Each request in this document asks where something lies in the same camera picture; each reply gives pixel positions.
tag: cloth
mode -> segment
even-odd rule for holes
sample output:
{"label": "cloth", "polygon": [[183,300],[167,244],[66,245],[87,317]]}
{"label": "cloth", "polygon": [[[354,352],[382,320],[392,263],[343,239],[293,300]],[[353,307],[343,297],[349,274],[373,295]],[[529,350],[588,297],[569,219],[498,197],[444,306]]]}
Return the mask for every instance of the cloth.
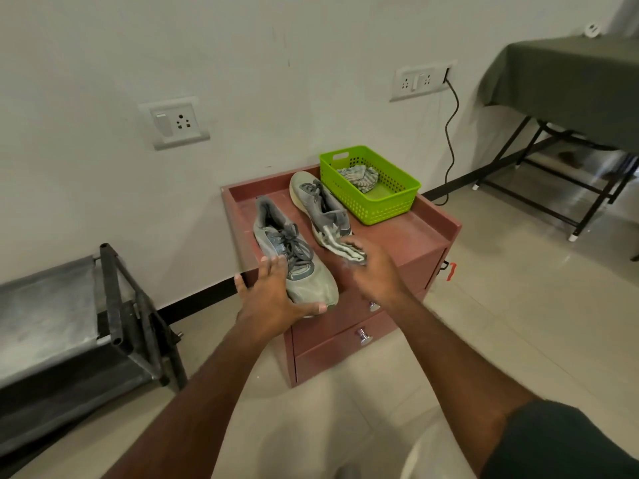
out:
{"label": "cloth", "polygon": [[599,144],[639,152],[639,40],[600,36],[508,45],[479,86],[500,104],[572,129]]}
{"label": "cloth", "polygon": [[579,410],[539,400],[517,410],[481,479],[637,478],[639,461]]}
{"label": "cloth", "polygon": [[362,193],[370,192],[379,180],[379,173],[375,168],[367,168],[366,165],[355,165],[343,168],[337,172],[353,183]]}

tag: red clip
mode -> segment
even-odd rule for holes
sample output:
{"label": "red clip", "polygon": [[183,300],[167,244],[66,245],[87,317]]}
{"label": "red clip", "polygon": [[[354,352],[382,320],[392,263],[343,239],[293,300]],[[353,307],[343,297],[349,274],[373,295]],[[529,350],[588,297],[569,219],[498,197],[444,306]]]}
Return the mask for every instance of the red clip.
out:
{"label": "red clip", "polygon": [[452,277],[455,275],[455,268],[457,267],[457,264],[455,264],[455,262],[451,262],[451,273],[448,274],[448,278],[446,279],[446,282],[450,281],[452,279]]}

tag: human hand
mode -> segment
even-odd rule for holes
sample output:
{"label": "human hand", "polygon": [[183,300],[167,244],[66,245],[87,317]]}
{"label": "human hand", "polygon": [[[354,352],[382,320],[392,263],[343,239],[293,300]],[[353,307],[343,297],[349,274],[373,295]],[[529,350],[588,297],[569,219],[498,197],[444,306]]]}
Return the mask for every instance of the human hand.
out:
{"label": "human hand", "polygon": [[281,335],[298,319],[326,312],[325,303],[294,304],[286,294],[288,263],[283,255],[262,257],[258,280],[247,289],[242,276],[234,277],[235,288],[242,299],[238,323],[246,325],[264,343]]}
{"label": "human hand", "polygon": [[392,306],[396,299],[411,296],[399,276],[392,257],[383,247],[359,237],[342,237],[342,242],[355,245],[366,253],[366,265],[351,265],[355,284],[370,301],[384,308]]}

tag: power socket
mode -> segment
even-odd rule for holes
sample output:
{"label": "power socket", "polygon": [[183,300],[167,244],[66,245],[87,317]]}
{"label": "power socket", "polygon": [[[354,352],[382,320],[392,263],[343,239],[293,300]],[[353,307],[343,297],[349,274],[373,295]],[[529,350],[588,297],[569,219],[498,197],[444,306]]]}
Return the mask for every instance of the power socket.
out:
{"label": "power socket", "polygon": [[194,96],[138,106],[153,128],[153,146],[157,150],[210,139],[197,123],[196,106]]}
{"label": "power socket", "polygon": [[395,71],[391,101],[400,101],[444,90],[446,74],[455,62],[426,64],[423,66],[403,67]]}

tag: forearm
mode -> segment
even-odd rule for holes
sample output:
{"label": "forearm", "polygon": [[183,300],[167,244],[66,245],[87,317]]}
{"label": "forearm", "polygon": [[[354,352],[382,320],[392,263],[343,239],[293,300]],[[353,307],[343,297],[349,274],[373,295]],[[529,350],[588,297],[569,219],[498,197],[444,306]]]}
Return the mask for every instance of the forearm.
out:
{"label": "forearm", "polygon": [[416,298],[388,312],[424,370],[470,466],[479,475],[510,414],[537,397],[479,355]]}
{"label": "forearm", "polygon": [[265,345],[236,324],[104,478],[211,477],[237,400]]}

